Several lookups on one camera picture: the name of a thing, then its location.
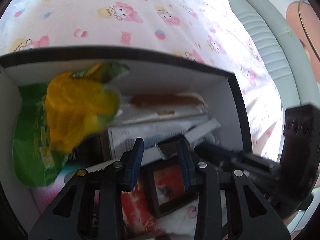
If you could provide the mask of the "green yellow corn snack bag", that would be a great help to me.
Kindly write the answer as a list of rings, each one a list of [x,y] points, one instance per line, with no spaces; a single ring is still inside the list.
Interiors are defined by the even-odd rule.
[[[129,71],[125,64],[104,62],[19,87],[22,108],[12,157],[23,185],[53,183],[74,148],[108,126],[120,109],[120,92],[109,83]]]

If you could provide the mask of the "black square frame case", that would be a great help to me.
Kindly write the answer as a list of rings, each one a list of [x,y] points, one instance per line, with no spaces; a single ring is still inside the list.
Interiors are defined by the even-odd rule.
[[[156,218],[177,211],[199,196],[185,189],[180,167],[175,162],[157,161],[145,165],[140,169],[140,178],[148,210]]]

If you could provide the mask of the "pink cartoon print blanket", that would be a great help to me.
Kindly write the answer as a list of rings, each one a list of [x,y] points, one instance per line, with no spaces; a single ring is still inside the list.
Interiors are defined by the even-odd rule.
[[[12,0],[1,17],[1,54],[89,44],[156,50],[233,72],[253,152],[277,160],[280,95],[229,0]]]

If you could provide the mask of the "red portrait card packet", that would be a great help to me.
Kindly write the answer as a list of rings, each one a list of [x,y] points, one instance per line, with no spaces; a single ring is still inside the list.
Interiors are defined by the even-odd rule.
[[[151,235],[153,237],[164,235],[156,229],[157,218],[148,210],[140,174],[136,186],[131,192],[122,192],[122,210],[128,234],[132,237]]]

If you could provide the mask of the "grey padded headboard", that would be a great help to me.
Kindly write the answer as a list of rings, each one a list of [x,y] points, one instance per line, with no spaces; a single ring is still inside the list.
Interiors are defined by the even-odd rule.
[[[288,22],[269,0],[229,0],[276,84],[284,109],[319,106],[312,66]]]

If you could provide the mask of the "black cardboard storage box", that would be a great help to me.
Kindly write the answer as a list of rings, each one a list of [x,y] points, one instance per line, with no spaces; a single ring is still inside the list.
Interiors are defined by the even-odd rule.
[[[128,65],[129,74],[111,86],[124,96],[197,92],[209,116],[221,128],[218,139],[231,150],[252,150],[245,104],[234,74],[182,57],[120,47],[50,47],[1,57],[1,239],[27,239],[39,218],[31,192],[16,178],[12,141],[21,110],[18,88],[48,83],[67,71],[84,70],[99,62]]]

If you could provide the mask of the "white fluffy plush toy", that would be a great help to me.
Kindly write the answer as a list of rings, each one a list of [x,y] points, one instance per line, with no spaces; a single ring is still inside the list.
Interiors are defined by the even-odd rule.
[[[194,239],[199,200],[196,199],[173,213],[156,219],[156,229],[170,239]]]

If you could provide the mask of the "round pink wall decoration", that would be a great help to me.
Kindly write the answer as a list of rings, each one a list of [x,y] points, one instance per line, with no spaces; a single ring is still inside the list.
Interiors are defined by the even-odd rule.
[[[319,85],[319,18],[307,0],[289,5],[285,18],[298,36]]]

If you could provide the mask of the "white smart watch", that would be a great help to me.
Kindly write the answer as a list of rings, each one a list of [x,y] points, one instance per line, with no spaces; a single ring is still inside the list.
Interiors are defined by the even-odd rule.
[[[114,126],[108,130],[111,156],[109,161],[86,168],[88,172],[104,169],[120,161],[123,154],[132,150],[137,138],[143,139],[144,153],[141,165],[158,160],[167,160],[176,155],[176,141],[182,137],[187,145],[194,148],[208,134],[213,138],[213,131],[221,127],[216,118],[198,115],[189,118],[145,122],[135,125]]]

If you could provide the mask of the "phone case in packaging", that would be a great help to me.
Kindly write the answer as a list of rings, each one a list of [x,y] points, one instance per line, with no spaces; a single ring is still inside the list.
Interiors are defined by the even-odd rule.
[[[207,115],[110,127],[107,130],[110,156],[119,159],[123,152],[132,148],[137,138],[144,140],[146,149],[178,135],[183,135],[186,141],[194,146],[220,127],[216,118],[210,119]]]

